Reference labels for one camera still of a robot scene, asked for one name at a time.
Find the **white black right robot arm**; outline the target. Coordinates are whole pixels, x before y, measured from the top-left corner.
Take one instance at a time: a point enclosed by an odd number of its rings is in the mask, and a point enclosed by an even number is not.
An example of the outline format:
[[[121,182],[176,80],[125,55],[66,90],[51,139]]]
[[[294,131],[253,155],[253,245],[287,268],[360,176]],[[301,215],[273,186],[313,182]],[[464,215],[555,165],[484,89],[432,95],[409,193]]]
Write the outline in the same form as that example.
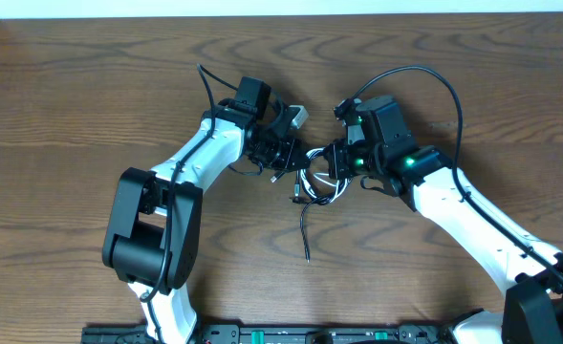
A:
[[[347,136],[324,150],[329,175],[376,180],[448,233],[504,298],[500,313],[475,311],[442,327],[443,343],[563,343],[563,252],[490,202],[438,148],[420,146],[390,96],[343,100]]]

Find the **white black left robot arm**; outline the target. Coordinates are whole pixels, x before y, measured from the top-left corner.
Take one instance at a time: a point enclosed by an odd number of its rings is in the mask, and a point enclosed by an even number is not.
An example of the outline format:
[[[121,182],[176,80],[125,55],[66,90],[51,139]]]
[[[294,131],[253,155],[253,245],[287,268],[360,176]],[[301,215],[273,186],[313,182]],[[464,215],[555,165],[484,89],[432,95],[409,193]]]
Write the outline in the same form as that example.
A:
[[[195,135],[168,160],[120,176],[102,247],[103,264],[138,296],[146,334],[157,343],[186,343],[198,316],[186,287],[198,253],[203,198],[219,175],[242,156],[282,173],[308,166],[290,136],[308,116],[282,106],[269,125],[259,109],[225,99],[205,111]]]

